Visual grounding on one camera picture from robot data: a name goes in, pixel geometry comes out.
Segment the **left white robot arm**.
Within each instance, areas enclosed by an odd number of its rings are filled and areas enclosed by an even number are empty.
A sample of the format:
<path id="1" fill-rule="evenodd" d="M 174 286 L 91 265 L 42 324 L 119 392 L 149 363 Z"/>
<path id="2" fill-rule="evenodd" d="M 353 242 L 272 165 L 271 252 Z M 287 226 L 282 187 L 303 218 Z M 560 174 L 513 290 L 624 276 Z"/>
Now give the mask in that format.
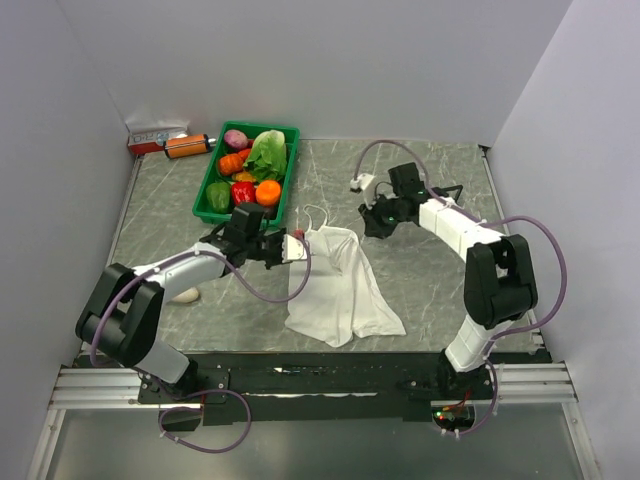
<path id="1" fill-rule="evenodd" d="M 198 388 L 197 362 L 158 337 L 163 307 L 201 283 L 238 276 L 248 260 L 267 269 L 283 264 L 287 231 L 265 227 L 264 215 L 263 207 L 242 203 L 228 221 L 180 253 L 135 268 L 107 266 L 75 327 L 89 346 L 91 364 L 104 366 L 104 355 L 155 378 L 174 401 L 191 399 Z"/>

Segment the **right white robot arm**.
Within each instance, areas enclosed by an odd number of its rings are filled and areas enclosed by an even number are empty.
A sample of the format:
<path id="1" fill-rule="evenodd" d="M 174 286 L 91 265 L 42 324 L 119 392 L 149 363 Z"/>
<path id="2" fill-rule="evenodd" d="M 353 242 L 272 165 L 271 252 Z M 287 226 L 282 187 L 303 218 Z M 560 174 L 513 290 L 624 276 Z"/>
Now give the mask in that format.
<path id="1" fill-rule="evenodd" d="M 470 371 L 484 363 L 493 337 L 537 304 L 529 245 L 520 235 L 505 235 L 470 219 L 444 191 L 427 189 L 415 164 L 394 167 L 388 174 L 389 196 L 377 191 L 373 175 L 350 180 L 351 191 L 363 195 L 359 213 L 365 235 L 385 239 L 399 224 L 413 223 L 437 236 L 465 263 L 466 316 L 444 350 L 449 366 L 436 376 L 444 396 L 459 398 L 470 389 Z"/>

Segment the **white camisole garment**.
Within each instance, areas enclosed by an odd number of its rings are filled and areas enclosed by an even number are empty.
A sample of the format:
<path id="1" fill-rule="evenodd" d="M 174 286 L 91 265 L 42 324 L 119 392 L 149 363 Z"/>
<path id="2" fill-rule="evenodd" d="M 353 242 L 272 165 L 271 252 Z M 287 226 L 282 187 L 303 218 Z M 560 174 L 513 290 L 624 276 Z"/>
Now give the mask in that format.
<path id="1" fill-rule="evenodd" d="M 358 235 L 328 224 L 327 211 L 305 205 L 306 216 L 316 210 L 322 223 L 309 223 L 311 273 L 299 295 L 288 302 L 285 326 L 337 348 L 353 337 L 404 336 L 399 316 L 383 298 Z"/>

